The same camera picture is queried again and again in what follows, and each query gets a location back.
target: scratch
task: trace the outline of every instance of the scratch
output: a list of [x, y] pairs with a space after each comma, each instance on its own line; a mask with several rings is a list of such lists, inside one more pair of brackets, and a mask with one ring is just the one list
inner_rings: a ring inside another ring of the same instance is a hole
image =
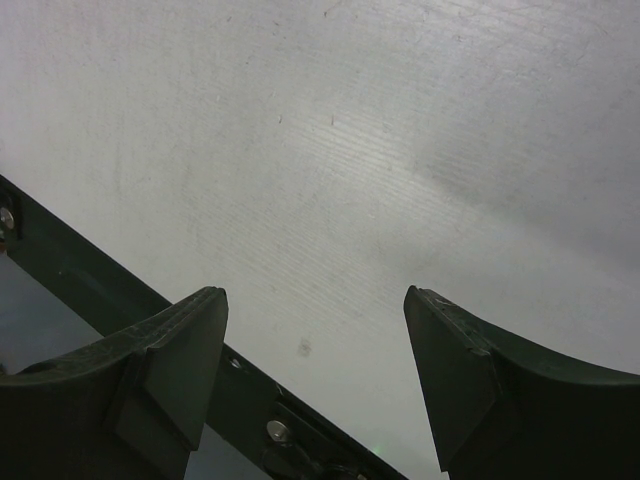
[[599, 25], [599, 24], [597, 24], [596, 22], [593, 22], [593, 21], [592, 21], [592, 23], [596, 26], [596, 28], [597, 28], [598, 30], [600, 30], [600, 31], [601, 31], [602, 33], [604, 33], [607, 37], [609, 37], [610, 39], [612, 39], [612, 40], [613, 40], [613, 38], [611, 37], [611, 34], [610, 34], [609, 32], [607, 32], [607, 31], [604, 29], [604, 27], [600, 26], [600, 25]]
[[473, 12], [470, 13], [468, 15], [460, 15], [460, 18], [471, 18], [471, 17], [486, 17], [486, 16], [494, 16], [496, 14], [499, 13], [513, 13], [513, 12], [519, 12], [522, 10], [529, 10], [531, 8], [542, 8], [545, 5], [526, 5], [524, 7], [517, 7], [517, 8], [494, 8], [491, 12], [486, 12], [486, 13], [480, 13], [480, 12]]
[[591, 45], [591, 39], [588, 38], [586, 43], [584, 44], [584, 47], [582, 48], [582, 55], [580, 55], [577, 59], [576, 59], [576, 65], [578, 65], [580, 63], [580, 60], [582, 60], [584, 58], [584, 56], [587, 54], [587, 50], [589, 50], [589, 46]]
[[329, 15], [330, 12], [332, 12], [333, 10], [335, 10], [336, 8], [338, 8], [339, 6], [341, 6], [342, 4], [344, 4], [346, 2], [346, 0], [339, 0], [338, 2], [336, 2], [333, 6], [327, 8], [324, 11], [324, 18], [327, 18], [327, 15]]

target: metal rivet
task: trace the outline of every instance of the metal rivet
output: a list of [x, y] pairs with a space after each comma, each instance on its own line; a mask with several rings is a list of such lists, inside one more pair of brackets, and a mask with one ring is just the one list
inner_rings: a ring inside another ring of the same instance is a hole
[[9, 230], [13, 230], [16, 227], [16, 221], [13, 218], [13, 214], [8, 208], [0, 208], [0, 222], [4, 223], [4, 226]]
[[286, 443], [291, 439], [289, 427], [278, 420], [271, 420], [267, 423], [267, 433], [271, 440], [277, 443]]

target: white surface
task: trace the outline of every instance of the white surface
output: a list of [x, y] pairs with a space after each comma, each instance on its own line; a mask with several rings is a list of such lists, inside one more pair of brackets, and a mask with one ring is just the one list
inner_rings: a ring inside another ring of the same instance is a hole
[[633, 0], [2, 2], [0, 173], [413, 479], [410, 284], [640, 372]]

